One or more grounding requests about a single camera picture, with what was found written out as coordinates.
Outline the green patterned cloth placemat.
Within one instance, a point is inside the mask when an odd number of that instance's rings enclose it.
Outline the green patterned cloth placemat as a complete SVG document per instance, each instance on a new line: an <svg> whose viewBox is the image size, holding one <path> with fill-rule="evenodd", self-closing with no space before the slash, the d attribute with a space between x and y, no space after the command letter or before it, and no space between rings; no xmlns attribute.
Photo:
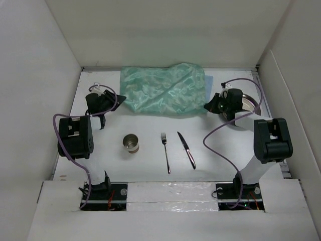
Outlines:
<svg viewBox="0 0 321 241"><path fill-rule="evenodd" d="M203 68L181 63L168 68L123 67L120 94L136 114L188 116L205 113L213 77Z"/></svg>

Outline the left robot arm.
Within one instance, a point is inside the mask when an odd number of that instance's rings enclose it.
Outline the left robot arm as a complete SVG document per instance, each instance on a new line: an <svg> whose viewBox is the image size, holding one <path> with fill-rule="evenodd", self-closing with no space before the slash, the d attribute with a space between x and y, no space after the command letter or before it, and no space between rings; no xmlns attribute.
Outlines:
<svg viewBox="0 0 321 241"><path fill-rule="evenodd" d="M57 149L62 157L66 157L74 165L83 169L87 175L87 183L79 188L85 198L108 198L112 186L108 174L104 173L104 181L93 184L90 171L77 159L89 159L94 150L92 120L98 120L98 129L105 128L105 114L115 111L125 100L123 95L116 94L112 89L101 91L97 85L90 87L90 93L85 100L87 110L82 116L67 116L56 114L53 117L54 130L58 139Z"/></svg>

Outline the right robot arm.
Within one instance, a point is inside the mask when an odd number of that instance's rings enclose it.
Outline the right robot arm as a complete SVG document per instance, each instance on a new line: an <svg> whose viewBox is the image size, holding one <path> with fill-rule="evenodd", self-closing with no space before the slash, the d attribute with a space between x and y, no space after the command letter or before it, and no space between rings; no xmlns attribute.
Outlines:
<svg viewBox="0 0 321 241"><path fill-rule="evenodd" d="M268 118L243 107L240 89L224 89L204 105L210 113L221 114L228 124L253 133L254 155L233 179L232 192L242 198L254 190L261 177L275 164L293 154L293 146L286 119Z"/></svg>

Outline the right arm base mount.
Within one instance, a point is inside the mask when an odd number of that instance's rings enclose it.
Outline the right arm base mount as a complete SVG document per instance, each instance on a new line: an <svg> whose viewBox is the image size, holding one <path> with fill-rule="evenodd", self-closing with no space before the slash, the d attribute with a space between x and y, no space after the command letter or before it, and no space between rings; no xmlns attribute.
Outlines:
<svg viewBox="0 0 321 241"><path fill-rule="evenodd" d="M244 185L242 193L232 182L218 182L212 197L220 211L265 210L259 184Z"/></svg>

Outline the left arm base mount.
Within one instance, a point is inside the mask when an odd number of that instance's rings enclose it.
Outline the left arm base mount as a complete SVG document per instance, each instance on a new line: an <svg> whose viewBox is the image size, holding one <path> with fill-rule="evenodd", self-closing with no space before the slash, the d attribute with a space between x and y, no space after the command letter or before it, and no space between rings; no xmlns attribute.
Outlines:
<svg viewBox="0 0 321 241"><path fill-rule="evenodd" d="M127 205L127 183L111 183L110 191L94 191L87 204L80 208L82 211L126 211ZM85 203L87 190L82 189L82 200L80 207Z"/></svg>

